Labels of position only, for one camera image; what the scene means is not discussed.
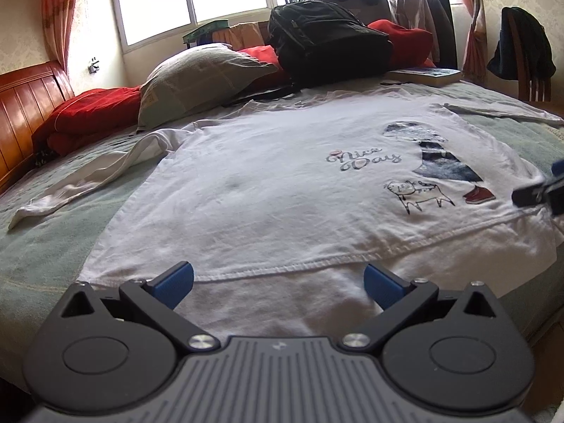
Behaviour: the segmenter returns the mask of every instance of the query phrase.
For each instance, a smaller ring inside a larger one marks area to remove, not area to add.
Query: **dark skirt print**
[[[413,172],[427,178],[459,180],[476,183],[483,181],[468,165],[460,162],[438,143],[420,141],[422,164]]]

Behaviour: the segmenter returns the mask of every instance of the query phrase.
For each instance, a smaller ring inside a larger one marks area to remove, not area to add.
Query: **wooden headboard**
[[[0,194],[35,166],[33,131],[72,97],[57,62],[0,75]]]

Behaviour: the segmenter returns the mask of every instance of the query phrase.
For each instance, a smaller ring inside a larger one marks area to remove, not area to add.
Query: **red shoe print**
[[[471,205],[479,205],[480,203],[495,199],[495,196],[489,189],[480,186],[476,186],[463,197],[466,199],[466,203],[470,203]]]

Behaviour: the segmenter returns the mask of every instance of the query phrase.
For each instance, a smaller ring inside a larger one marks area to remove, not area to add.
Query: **orange curtain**
[[[76,0],[41,0],[45,42],[54,59],[67,72],[69,40]]]
[[[484,0],[462,0],[468,13],[473,17],[462,70],[467,79],[484,84],[486,81],[486,57],[488,41]]]

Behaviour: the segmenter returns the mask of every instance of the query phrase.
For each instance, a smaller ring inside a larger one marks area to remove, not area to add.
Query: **wallpaper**
[[[0,74],[47,60],[41,0],[0,0]]]
[[[88,73],[92,57],[100,70]],[[0,0],[0,74],[49,60],[43,42],[41,0]],[[112,0],[77,0],[68,75],[76,94],[129,85]]]
[[[556,75],[552,78],[552,100],[564,103],[564,0],[484,0],[489,59],[494,55],[501,26],[501,8],[520,6],[543,25],[552,46]],[[487,86],[517,97],[517,81],[504,81],[488,72]]]

